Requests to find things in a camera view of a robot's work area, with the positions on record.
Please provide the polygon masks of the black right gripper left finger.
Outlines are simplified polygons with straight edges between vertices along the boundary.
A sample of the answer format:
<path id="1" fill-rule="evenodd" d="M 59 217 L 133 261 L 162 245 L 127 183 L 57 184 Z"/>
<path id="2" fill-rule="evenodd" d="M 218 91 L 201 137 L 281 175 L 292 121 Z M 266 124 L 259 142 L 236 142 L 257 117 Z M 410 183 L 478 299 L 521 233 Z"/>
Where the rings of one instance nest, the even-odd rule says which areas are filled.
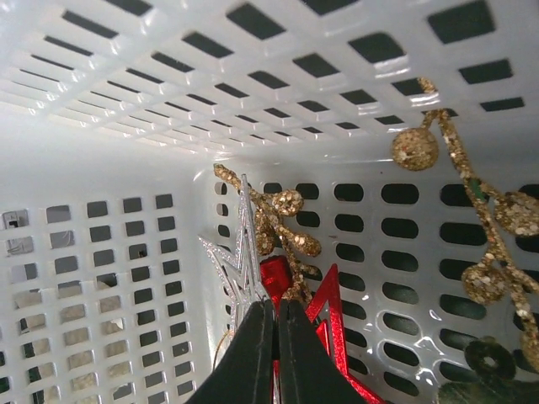
<path id="1" fill-rule="evenodd" d="M 188 403 L 271 403 L 273 329 L 273 303 L 269 300 L 254 302 L 221 362 Z"/>

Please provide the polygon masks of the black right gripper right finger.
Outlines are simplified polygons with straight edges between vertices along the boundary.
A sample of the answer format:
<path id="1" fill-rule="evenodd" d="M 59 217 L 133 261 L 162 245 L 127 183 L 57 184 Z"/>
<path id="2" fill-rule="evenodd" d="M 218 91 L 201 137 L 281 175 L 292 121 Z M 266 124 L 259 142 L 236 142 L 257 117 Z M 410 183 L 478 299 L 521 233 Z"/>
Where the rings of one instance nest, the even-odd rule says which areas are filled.
<path id="1" fill-rule="evenodd" d="M 297 300 L 279 311 L 280 396 L 290 404 L 350 404 L 366 400 L 338 371 Z"/>

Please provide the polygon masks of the silver red star ornament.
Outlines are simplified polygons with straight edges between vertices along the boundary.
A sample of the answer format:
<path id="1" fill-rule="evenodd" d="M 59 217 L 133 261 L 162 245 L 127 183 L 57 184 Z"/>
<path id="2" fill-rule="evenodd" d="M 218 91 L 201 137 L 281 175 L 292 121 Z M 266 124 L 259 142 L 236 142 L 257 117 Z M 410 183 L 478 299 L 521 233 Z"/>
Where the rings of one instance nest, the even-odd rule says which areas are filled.
<path id="1" fill-rule="evenodd" d="M 268 256 L 258 253 L 254 232 L 255 206 L 248 196 L 248 180 L 219 164 L 215 165 L 214 172 L 224 183 L 232 185 L 238 191 L 239 202 L 235 248 L 230 251 L 214 242 L 202 241 L 202 246 L 231 301 L 230 327 L 216 347 L 213 370 L 221 362 L 249 307 L 254 302 L 269 300 L 274 308 L 271 403 L 283 403 L 280 396 L 279 311 L 280 303 L 287 300 L 284 293 L 292 283 L 286 253 L 281 246 L 277 246 Z M 332 266 L 329 269 L 318 290 L 312 292 L 310 303 L 299 302 L 338 371 L 366 400 L 364 403 L 378 403 L 381 398 L 350 373 L 337 267 Z"/>

